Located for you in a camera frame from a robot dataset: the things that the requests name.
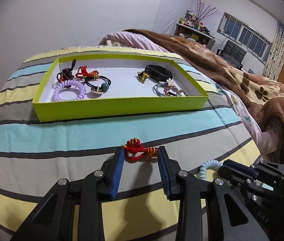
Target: screw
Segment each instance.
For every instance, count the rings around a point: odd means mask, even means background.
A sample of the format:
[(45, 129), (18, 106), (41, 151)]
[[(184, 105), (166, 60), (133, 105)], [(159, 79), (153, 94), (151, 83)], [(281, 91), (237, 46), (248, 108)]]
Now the screw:
[(186, 176), (187, 176), (187, 171), (185, 171), (185, 170), (180, 170), (178, 174), (179, 174), (179, 176), (181, 176), (181, 177), (186, 177)]
[(223, 179), (220, 179), (220, 178), (217, 178), (214, 182), (215, 182), (218, 186), (222, 186), (222, 185), (224, 184)]
[(94, 172), (95, 177), (101, 177), (104, 175), (104, 172), (102, 170), (97, 170)]
[(58, 181), (58, 184), (61, 185), (61, 186), (66, 185), (66, 183), (67, 183), (67, 179), (66, 179), (66, 178), (61, 178), (61, 179)]

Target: brown blanket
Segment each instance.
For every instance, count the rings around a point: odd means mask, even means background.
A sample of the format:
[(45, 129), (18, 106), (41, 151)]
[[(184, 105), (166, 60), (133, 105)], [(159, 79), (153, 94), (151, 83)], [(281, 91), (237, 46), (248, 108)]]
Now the brown blanket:
[(199, 43), (178, 36), (147, 30), (126, 30), (139, 33), (170, 52), (181, 55), (194, 68), (217, 84), (236, 93), (243, 101), (262, 131), (280, 121), (283, 144), (279, 162), (284, 163), (284, 85), (266, 77), (244, 73), (230, 66), (221, 57)]

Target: window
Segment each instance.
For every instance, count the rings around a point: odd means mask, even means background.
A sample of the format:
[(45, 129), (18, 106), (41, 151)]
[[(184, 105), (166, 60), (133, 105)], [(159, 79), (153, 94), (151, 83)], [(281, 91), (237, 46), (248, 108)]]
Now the window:
[(224, 13), (218, 33), (235, 41), (258, 58), (263, 64), (266, 64), (272, 43), (249, 25), (232, 15)]

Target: patterned curtain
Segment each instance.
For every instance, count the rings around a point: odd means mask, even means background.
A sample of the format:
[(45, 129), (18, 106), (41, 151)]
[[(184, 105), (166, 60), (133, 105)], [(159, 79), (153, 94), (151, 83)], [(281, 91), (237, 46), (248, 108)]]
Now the patterned curtain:
[(263, 76), (274, 81), (278, 79), (284, 64), (284, 25), (278, 22), (277, 32), (274, 36), (270, 55), (264, 68)]

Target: teal round bead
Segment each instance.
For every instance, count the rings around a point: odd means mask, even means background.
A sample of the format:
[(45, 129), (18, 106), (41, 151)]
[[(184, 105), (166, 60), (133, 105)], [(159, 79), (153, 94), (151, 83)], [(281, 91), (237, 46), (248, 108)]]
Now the teal round bead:
[(101, 89), (103, 92), (107, 92), (107, 90), (109, 89), (109, 85), (107, 83), (103, 83), (101, 85)]

